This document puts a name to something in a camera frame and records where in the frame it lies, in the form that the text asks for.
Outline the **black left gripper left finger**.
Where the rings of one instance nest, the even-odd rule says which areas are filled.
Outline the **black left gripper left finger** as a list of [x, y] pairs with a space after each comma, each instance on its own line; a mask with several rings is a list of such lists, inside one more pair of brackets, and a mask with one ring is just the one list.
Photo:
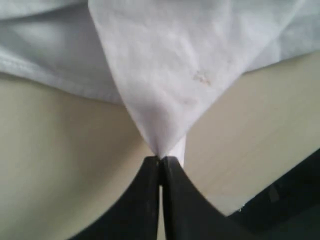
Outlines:
[[145, 157], [121, 197], [72, 240], [156, 240], [159, 222], [159, 158]]

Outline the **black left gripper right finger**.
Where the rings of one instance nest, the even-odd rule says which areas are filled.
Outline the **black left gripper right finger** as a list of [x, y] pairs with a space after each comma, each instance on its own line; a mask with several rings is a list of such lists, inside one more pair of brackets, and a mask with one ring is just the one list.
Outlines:
[[159, 174], [167, 240], [255, 239], [207, 201], [175, 157], [159, 162]]

